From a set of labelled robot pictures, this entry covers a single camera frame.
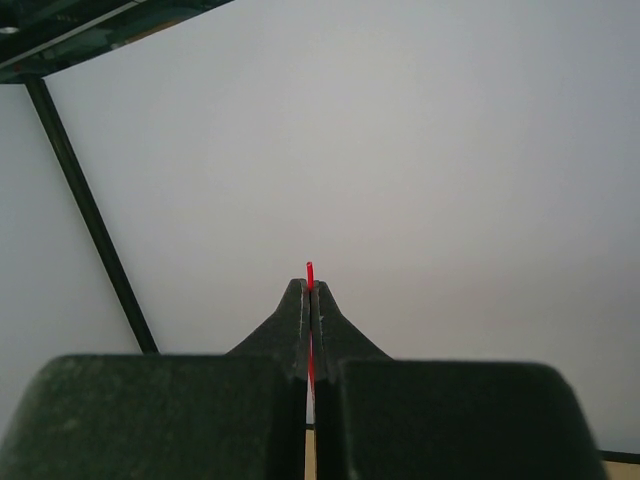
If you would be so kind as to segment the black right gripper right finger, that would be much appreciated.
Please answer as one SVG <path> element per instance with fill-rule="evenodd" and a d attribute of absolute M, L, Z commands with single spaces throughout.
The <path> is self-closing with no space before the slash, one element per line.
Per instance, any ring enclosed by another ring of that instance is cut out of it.
<path fill-rule="evenodd" d="M 395 360 L 311 295 L 321 479 L 603 479 L 564 377 L 540 363 Z"/>

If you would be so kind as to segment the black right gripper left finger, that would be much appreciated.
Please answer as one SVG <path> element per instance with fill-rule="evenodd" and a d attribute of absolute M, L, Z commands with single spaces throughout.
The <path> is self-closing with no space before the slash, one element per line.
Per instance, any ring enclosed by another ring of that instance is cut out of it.
<path fill-rule="evenodd" d="M 300 479 L 310 300 L 292 280 L 222 355 L 66 355 L 26 389 L 5 479 Z"/>

